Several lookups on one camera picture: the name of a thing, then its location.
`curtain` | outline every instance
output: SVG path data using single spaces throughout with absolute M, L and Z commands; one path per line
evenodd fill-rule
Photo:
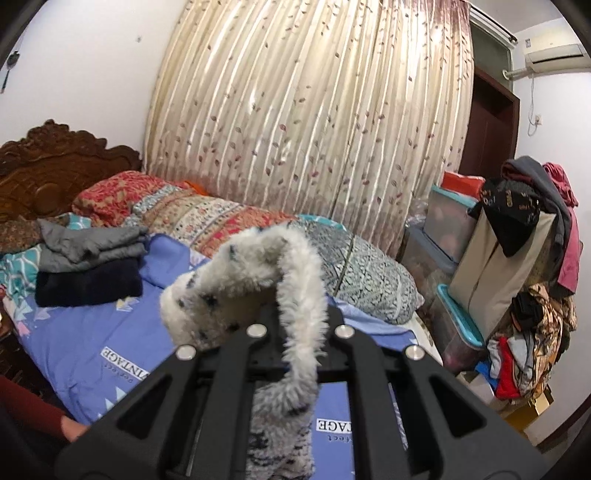
M 394 255 L 411 201 L 459 166 L 472 83 L 462 0 L 190 0 L 145 168 Z

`furry cloth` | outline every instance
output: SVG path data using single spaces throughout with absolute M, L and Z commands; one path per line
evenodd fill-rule
M 203 351 L 258 319 L 277 300 L 287 333 L 283 379 L 256 390 L 251 416 L 249 480 L 312 476 L 310 422 L 319 387 L 317 359 L 327 329 L 321 260 L 305 235 L 284 225 L 231 237 L 211 262 L 164 290 L 160 313 L 173 342 Z

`beige pants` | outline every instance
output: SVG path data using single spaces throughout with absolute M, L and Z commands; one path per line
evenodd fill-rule
M 485 339 L 494 333 L 511 300 L 523 288 L 552 230 L 554 217 L 540 212 L 538 225 L 528 241 L 507 258 L 484 211 L 480 213 L 466 253 L 449 285 L 449 294 L 470 314 Z

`brown wooden door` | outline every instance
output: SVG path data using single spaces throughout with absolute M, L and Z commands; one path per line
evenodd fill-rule
M 501 165 L 515 156 L 519 99 L 475 67 L 472 110 L 459 173 L 499 177 Z

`person's arm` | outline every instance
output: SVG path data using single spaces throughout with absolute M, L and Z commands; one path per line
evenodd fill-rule
M 88 428 L 5 377 L 0 377 L 0 403 L 15 420 L 55 438 L 73 442 Z

